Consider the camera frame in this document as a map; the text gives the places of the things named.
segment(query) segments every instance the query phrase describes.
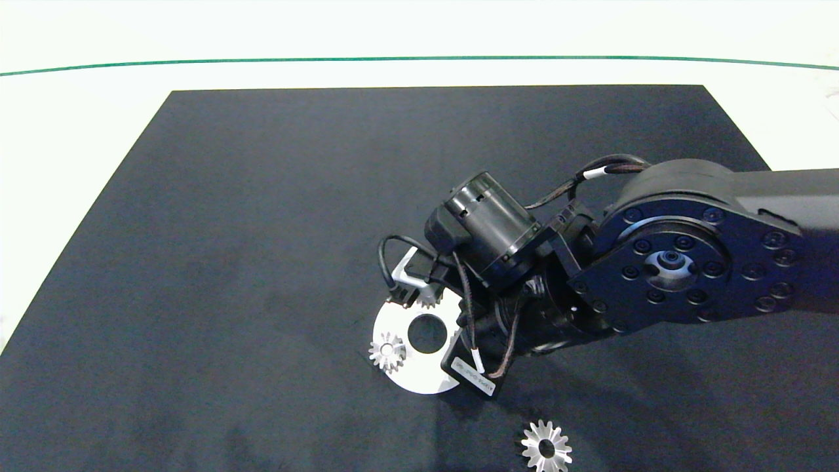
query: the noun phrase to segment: center hole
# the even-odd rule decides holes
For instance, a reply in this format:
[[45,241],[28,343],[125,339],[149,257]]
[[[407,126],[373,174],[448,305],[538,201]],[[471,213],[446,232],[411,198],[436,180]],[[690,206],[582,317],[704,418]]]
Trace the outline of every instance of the center hole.
[[550,459],[554,457],[555,453],[556,449],[550,439],[542,439],[539,441],[539,454],[542,454],[542,457]]
[[421,353],[435,353],[446,343],[446,326],[432,314],[419,315],[408,326],[408,341]]

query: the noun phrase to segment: metal gear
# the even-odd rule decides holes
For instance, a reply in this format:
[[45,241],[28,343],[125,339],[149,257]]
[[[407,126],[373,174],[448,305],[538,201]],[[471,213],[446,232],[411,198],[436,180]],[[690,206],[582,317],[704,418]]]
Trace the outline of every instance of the metal gear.
[[399,336],[391,335],[390,332],[381,334],[382,342],[370,343],[370,360],[373,365],[390,374],[399,369],[405,360],[405,343]]
[[[554,427],[553,422],[544,424],[542,420],[539,420],[539,426],[530,423],[530,429],[524,430],[526,438],[522,439],[522,445],[526,448],[522,455],[530,459],[527,463],[528,467],[535,466],[536,472],[568,472],[565,464],[571,463],[571,457],[568,455],[571,448],[565,444],[568,437],[560,436],[561,432],[562,428]],[[546,454],[542,454],[539,450],[541,443],[543,443],[542,449],[547,449]]]

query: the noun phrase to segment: cable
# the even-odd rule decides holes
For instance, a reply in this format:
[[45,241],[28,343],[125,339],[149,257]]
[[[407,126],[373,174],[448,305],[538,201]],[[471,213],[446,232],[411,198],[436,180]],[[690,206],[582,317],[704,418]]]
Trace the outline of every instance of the cable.
[[521,311],[519,310],[519,302],[521,301],[521,296],[516,298],[516,303],[513,306],[513,325],[510,327],[510,335],[507,337],[507,348],[504,350],[504,357],[501,360],[501,364],[498,366],[498,369],[495,372],[491,372],[487,374],[487,377],[490,379],[497,379],[498,377],[503,376],[507,373],[507,368],[510,366],[510,360],[513,358],[513,346],[516,343],[516,328],[519,327],[519,318],[521,315]]
[[388,262],[384,259],[384,246],[391,239],[396,239],[397,241],[402,241],[403,243],[414,246],[420,253],[427,255],[429,259],[437,259],[437,254],[432,252],[430,249],[427,249],[424,245],[420,244],[416,239],[413,239],[411,237],[403,236],[402,234],[390,234],[382,238],[382,240],[378,243],[378,265],[379,268],[382,270],[382,278],[384,278],[384,283],[388,286],[388,290],[390,291],[396,288],[396,282],[393,280],[393,276],[390,274],[390,269],[388,269]]
[[475,342],[475,313],[472,311],[472,290],[469,288],[469,275],[466,273],[466,267],[457,256],[457,252],[451,253],[455,258],[455,265],[457,266],[457,274],[461,277],[461,284],[463,285],[463,299],[466,300],[466,326],[469,329],[469,344],[470,349],[477,347]]
[[525,206],[525,209],[532,210],[534,208],[542,207],[564,194],[568,194],[568,200],[576,198],[576,187],[583,181],[591,180],[600,176],[611,174],[630,174],[637,173],[650,167],[651,164],[646,160],[631,154],[610,154],[598,157],[597,159],[589,161],[587,164],[577,171],[573,177],[564,181],[560,186],[553,191],[541,197],[535,203]]

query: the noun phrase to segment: white disk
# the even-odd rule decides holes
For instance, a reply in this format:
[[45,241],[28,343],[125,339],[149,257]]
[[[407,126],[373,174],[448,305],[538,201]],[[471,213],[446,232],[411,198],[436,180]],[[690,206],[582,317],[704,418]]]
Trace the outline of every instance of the white disk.
[[[461,328],[457,326],[457,317],[461,314],[461,309],[457,306],[460,300],[453,291],[445,289],[442,300],[435,307],[425,308],[419,302],[415,302],[411,308],[403,308],[391,302],[382,305],[373,324],[373,339],[378,341],[382,333],[392,333],[402,338],[405,343],[404,365],[394,372],[385,372],[396,385],[423,395],[441,393],[459,385],[457,380],[440,368],[440,362],[452,341],[460,335]],[[446,326],[446,341],[440,349],[430,354],[415,349],[408,337],[408,326],[417,317],[425,314],[438,317]]]

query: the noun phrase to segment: white label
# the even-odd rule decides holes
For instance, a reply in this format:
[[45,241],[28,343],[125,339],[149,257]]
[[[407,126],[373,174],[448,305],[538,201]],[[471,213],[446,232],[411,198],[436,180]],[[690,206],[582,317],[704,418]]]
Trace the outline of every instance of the white label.
[[469,380],[474,386],[481,389],[481,391],[492,396],[492,393],[495,391],[495,384],[483,375],[478,374],[477,370],[466,362],[463,362],[461,358],[455,357],[455,360],[451,361],[451,368],[458,374],[463,375],[466,380]]

